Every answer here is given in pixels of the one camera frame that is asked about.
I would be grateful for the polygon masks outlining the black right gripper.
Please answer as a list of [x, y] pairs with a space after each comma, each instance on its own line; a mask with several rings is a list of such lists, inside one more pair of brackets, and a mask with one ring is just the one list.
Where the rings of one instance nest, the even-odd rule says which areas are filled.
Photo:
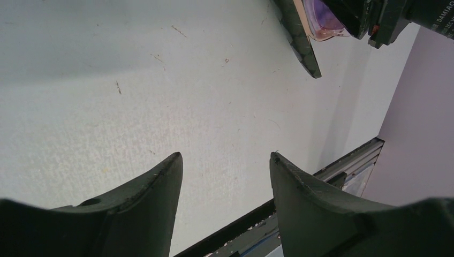
[[453, 1], [322, 1], [356, 39], [368, 36], [374, 48], [395, 42], [410, 23], [453, 39]]

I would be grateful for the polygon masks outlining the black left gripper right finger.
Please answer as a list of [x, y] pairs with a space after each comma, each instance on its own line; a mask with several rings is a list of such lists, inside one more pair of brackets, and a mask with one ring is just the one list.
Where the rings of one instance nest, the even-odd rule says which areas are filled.
[[274, 152], [270, 177], [285, 256], [453, 256], [452, 198], [369, 201]]

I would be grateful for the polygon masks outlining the black glasses case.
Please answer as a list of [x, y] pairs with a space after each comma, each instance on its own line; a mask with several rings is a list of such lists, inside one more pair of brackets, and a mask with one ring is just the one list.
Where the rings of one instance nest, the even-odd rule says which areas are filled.
[[314, 79], [322, 77], [309, 37], [293, 1], [274, 0], [278, 20], [286, 31], [287, 40], [299, 63]]

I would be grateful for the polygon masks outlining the pink transparent sunglasses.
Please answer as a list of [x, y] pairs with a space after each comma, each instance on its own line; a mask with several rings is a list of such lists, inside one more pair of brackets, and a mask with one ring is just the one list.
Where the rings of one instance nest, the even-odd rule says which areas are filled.
[[309, 36], [315, 41], [333, 37], [349, 37], [350, 34], [332, 11], [320, 0], [303, 0], [309, 25]]

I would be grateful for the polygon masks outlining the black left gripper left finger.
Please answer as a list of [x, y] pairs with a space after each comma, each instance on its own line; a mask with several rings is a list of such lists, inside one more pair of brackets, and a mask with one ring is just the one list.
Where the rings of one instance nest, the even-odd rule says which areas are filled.
[[78, 206], [1, 200], [1, 256], [168, 256], [183, 178], [179, 152]]

